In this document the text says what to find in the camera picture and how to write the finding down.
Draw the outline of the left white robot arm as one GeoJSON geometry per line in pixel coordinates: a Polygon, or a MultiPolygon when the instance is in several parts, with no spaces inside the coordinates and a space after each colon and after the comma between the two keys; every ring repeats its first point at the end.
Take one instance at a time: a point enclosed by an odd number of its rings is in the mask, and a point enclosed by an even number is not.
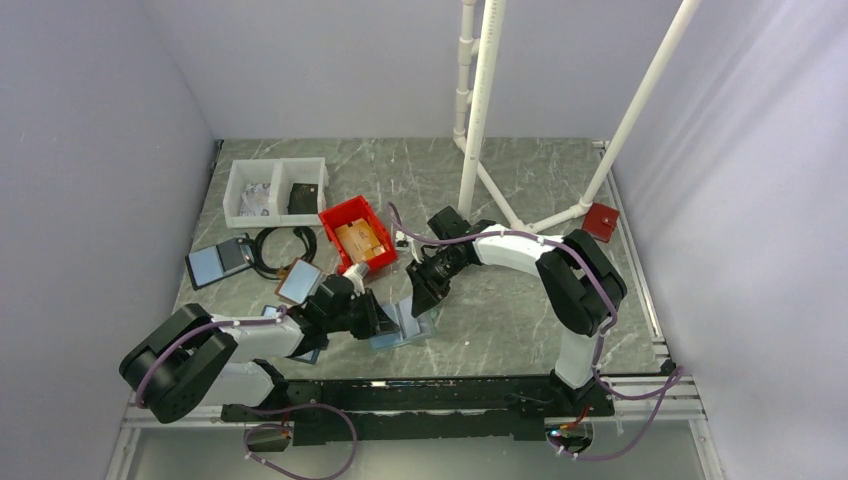
{"type": "Polygon", "coordinates": [[[137,407],[162,424],[201,406],[227,404],[272,420],[288,402],[285,378],[272,359],[320,350],[334,333],[368,340],[397,328],[371,289],[331,275],[303,303],[270,316],[221,317],[186,304],[135,346],[118,372],[137,407]]]}

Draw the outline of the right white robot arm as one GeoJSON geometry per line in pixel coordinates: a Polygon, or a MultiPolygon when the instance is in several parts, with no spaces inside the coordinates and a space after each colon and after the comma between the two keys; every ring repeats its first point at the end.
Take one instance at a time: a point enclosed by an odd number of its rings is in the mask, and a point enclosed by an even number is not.
{"type": "Polygon", "coordinates": [[[563,325],[551,388],[557,411],[574,415],[590,399],[601,340],[617,316],[628,289],[592,236],[581,229],[565,236],[536,235],[491,220],[470,223],[452,207],[431,217],[433,238],[422,238],[423,253],[406,267],[412,285],[412,312],[425,313],[449,293],[450,282],[471,265],[504,267],[538,278],[563,325]]]}

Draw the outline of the navy blue card holder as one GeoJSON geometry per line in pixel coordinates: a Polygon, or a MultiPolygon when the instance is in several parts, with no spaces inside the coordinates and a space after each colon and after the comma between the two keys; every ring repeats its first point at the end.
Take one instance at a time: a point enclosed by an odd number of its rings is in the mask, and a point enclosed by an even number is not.
{"type": "Polygon", "coordinates": [[[263,358],[288,358],[309,365],[316,364],[325,342],[307,335],[288,314],[280,319],[280,308],[265,305],[262,310],[263,316],[275,318],[273,325],[260,328],[263,358]]]}

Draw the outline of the brown boxes in red bin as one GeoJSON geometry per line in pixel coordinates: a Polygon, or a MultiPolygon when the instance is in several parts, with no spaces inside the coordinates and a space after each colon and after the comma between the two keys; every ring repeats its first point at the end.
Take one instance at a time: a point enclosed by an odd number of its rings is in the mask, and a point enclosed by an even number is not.
{"type": "Polygon", "coordinates": [[[365,219],[357,219],[334,230],[344,252],[352,263],[367,262],[385,253],[386,249],[365,219]]]}

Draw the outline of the red plastic bin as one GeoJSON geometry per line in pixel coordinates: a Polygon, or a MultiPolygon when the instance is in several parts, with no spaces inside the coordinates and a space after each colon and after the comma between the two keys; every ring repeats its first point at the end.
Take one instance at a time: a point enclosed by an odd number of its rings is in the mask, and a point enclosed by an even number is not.
{"type": "Polygon", "coordinates": [[[358,263],[366,263],[374,273],[397,260],[392,235],[363,196],[329,207],[318,217],[339,255],[338,274],[358,263]]]}

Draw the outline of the black wallet in bin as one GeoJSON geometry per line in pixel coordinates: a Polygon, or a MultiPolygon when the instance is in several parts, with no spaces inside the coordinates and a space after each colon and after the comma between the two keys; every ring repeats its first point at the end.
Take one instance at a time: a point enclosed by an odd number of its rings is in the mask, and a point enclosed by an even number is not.
{"type": "Polygon", "coordinates": [[[318,193],[317,184],[293,183],[289,194],[287,213],[289,215],[317,214],[319,211],[318,193]]]}

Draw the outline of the white two-compartment bin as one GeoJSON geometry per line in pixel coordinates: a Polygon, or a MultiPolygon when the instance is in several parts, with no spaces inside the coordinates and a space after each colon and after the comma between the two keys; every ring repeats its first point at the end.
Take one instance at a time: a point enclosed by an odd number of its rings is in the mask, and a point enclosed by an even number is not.
{"type": "Polygon", "coordinates": [[[266,227],[318,227],[318,214],[327,208],[325,187],[329,183],[326,160],[323,157],[242,159],[230,168],[222,208],[230,229],[266,227]],[[239,215],[241,193],[248,183],[270,183],[270,215],[245,217],[239,215]],[[289,215],[287,204],[293,183],[317,184],[319,190],[317,214],[289,215]]]}

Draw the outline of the red leather wallet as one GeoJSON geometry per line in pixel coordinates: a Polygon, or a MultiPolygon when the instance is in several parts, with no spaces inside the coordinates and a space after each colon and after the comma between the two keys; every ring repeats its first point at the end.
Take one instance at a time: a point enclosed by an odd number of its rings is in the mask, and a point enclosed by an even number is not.
{"type": "Polygon", "coordinates": [[[602,203],[593,203],[584,216],[581,229],[593,239],[609,243],[617,228],[620,211],[602,203]]]}

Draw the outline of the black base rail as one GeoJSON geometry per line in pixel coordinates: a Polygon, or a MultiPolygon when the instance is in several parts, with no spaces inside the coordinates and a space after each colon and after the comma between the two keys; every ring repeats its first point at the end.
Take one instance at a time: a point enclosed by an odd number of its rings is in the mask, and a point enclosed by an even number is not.
{"type": "Polygon", "coordinates": [[[254,410],[226,404],[225,423],[288,419],[297,446],[357,437],[539,441],[556,420],[611,417],[599,386],[571,391],[554,374],[379,380],[291,380],[254,410]]]}

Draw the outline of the white PVC pipe frame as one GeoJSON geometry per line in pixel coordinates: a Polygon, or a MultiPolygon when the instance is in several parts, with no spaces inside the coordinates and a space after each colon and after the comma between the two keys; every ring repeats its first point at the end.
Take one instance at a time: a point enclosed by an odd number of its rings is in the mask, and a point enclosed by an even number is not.
{"type": "Polygon", "coordinates": [[[466,1],[457,43],[453,138],[459,206],[481,182],[511,227],[540,232],[585,215],[699,9],[696,1],[466,1]],[[482,161],[486,136],[607,142],[567,209],[525,222],[482,161]]]}

